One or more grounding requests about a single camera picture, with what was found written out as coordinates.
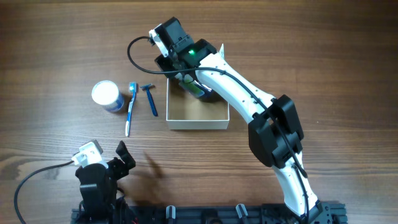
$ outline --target blue toothbrush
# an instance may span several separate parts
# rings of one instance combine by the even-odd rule
[[[132,114],[132,106],[134,101],[136,100],[136,93],[137,93],[137,83],[131,82],[129,84],[129,92],[132,93],[132,98],[129,103],[129,110],[127,112],[127,121],[126,121],[126,137],[130,136],[130,125],[131,125],[131,114]]]

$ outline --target wooden table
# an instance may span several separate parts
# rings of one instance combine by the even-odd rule
[[[133,67],[128,43],[177,17],[195,40],[225,46],[226,60],[260,89],[286,94],[304,129],[304,164],[320,200],[345,203],[349,223],[396,223],[398,212],[398,5],[361,2],[120,2],[0,6],[0,223],[17,223],[12,197],[39,168],[70,160],[97,139],[110,160],[123,140],[137,167],[119,181],[130,204],[282,203],[272,169],[248,148],[231,109],[226,131],[170,131],[166,79]],[[156,47],[132,50],[157,69]],[[152,82],[159,117],[140,91],[131,137],[126,113],[91,99],[100,80],[123,93]],[[19,195],[28,223],[68,223],[81,195],[76,167],[31,178]]]

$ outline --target white box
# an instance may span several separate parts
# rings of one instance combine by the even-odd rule
[[[167,79],[166,122],[169,129],[226,129],[229,103],[205,103]]]

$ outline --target black cable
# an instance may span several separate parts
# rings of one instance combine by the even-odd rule
[[[301,178],[299,168],[297,166],[293,166],[293,169],[296,171],[296,174],[298,176],[298,181],[300,182],[301,188],[303,189],[304,200],[305,200],[305,221],[304,221],[304,223],[308,223],[308,219],[310,218],[310,205],[308,202],[308,194],[307,194],[307,191],[305,190],[304,182],[303,182],[303,179]]]
[[[46,171],[46,170],[49,170],[49,169],[54,169],[54,168],[59,168],[59,167],[67,166],[67,165],[71,164],[72,162],[73,162],[73,161],[70,161],[70,162],[67,162],[67,163],[64,163],[64,164],[55,165],[55,166],[49,166],[49,167],[41,168],[41,169],[39,169],[39,170],[37,170],[37,171],[35,171],[35,172],[29,174],[27,177],[25,177],[25,178],[20,182],[20,184],[18,185],[17,190],[15,190],[15,194],[14,194],[14,208],[15,208],[15,212],[17,213],[17,216],[18,216],[18,218],[19,218],[19,221],[21,221],[22,224],[26,224],[26,222],[25,222],[25,220],[23,219],[21,213],[19,212],[19,208],[18,208],[18,193],[19,193],[19,190],[21,189],[22,185],[24,185],[24,183],[25,183],[29,178],[33,177],[34,175],[38,174],[39,172]]]
[[[237,84],[239,84],[242,88],[244,88],[250,95],[251,97],[253,97],[254,101],[258,104],[260,104],[261,107],[264,108],[264,110],[266,111],[266,114],[268,114],[268,116],[271,118],[271,120],[274,122],[275,126],[277,127],[278,132],[280,133],[280,135],[282,136],[286,146],[289,149],[290,154],[293,157],[294,163],[296,168],[300,171],[300,173],[303,175],[303,177],[307,178],[308,175],[306,173],[306,171],[303,169],[303,167],[300,165],[299,160],[297,159],[297,156],[295,155],[292,147],[289,144],[289,141],[286,137],[286,135],[282,132],[282,128],[279,126],[278,122],[276,121],[275,117],[273,116],[273,114],[268,110],[268,108],[265,106],[265,104],[245,85],[243,84],[238,78],[236,78],[235,76],[231,75],[230,73],[226,72],[225,70],[221,70],[218,68],[211,68],[211,67],[197,67],[197,68],[187,68],[187,69],[181,69],[181,70],[176,70],[176,71],[171,71],[171,72],[165,72],[165,71],[151,71],[148,69],[144,69],[142,67],[140,67],[136,62],[133,61],[133,59],[131,58],[130,55],[130,50],[131,50],[131,46],[137,42],[138,40],[141,39],[147,39],[147,40],[152,40],[150,37],[146,37],[146,36],[142,36],[142,37],[138,37],[136,39],[134,39],[133,41],[130,42],[130,44],[127,47],[127,57],[129,58],[130,62],[139,70],[146,72],[146,73],[150,73],[150,74],[156,74],[156,75],[166,75],[166,74],[176,74],[176,73],[184,73],[184,72],[193,72],[193,71],[197,71],[197,70],[208,70],[208,71],[215,71],[215,72],[219,72],[220,75],[226,75],[228,77],[230,77],[231,79],[233,79]],[[305,186],[302,184],[302,190],[303,192],[305,192],[305,194],[307,194],[307,191],[305,190]],[[308,198],[306,197],[306,207],[308,208]]]

